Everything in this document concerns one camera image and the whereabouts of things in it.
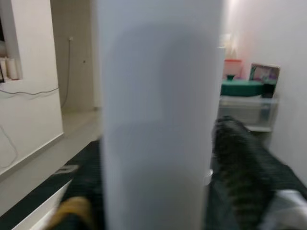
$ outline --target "green container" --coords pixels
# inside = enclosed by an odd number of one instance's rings
[[[262,94],[263,84],[255,80],[224,80],[221,95],[252,97]]]

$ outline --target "white cylinder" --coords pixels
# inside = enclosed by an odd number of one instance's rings
[[[6,58],[4,57],[0,58],[0,67],[1,67],[3,78],[7,80],[8,75],[7,75],[7,68],[6,68]]]
[[[200,229],[222,6],[98,1],[108,229]]]
[[[6,59],[6,66],[7,66],[8,77],[12,80],[18,80],[18,73],[17,73],[15,59],[13,58]]]

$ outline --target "clear plastic container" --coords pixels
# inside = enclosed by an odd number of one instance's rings
[[[251,131],[271,132],[277,105],[275,98],[221,96],[218,117],[229,115]]]

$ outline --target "pink item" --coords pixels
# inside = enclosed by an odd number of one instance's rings
[[[240,79],[242,74],[242,60],[226,59],[224,61],[223,79],[227,79],[227,75],[235,75],[234,79]]]

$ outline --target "cable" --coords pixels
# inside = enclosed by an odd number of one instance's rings
[[[70,83],[70,76],[71,76],[71,39],[69,38],[68,39],[68,69],[67,69],[66,92],[65,92],[65,99],[64,99],[63,103],[61,104],[61,108],[63,108],[64,105],[67,102],[69,83]]]
[[[49,91],[40,91],[40,92],[35,92],[35,93],[31,93],[31,92],[23,92],[23,91],[17,91],[17,92],[8,92],[8,91],[5,91],[5,90],[0,90],[0,92],[3,92],[3,93],[7,93],[7,94],[27,94],[27,95],[38,95],[38,94],[41,94],[41,93],[48,93],[48,92],[53,92],[55,90],[59,89],[58,87],[55,88],[55,89],[52,89],[52,90],[49,90]]]
[[[13,159],[7,166],[1,166],[1,167],[0,167],[0,169],[5,169],[5,168],[10,167],[10,166],[15,162],[15,160],[18,158],[18,155],[19,155],[19,154],[18,154],[18,151],[17,151],[16,146],[13,144],[11,138],[9,137],[9,135],[6,134],[4,128],[3,128],[1,125],[0,125],[0,129],[1,129],[2,133],[5,135],[6,139],[9,141],[11,147],[14,149],[14,152],[15,152],[15,157],[14,157],[14,159]]]

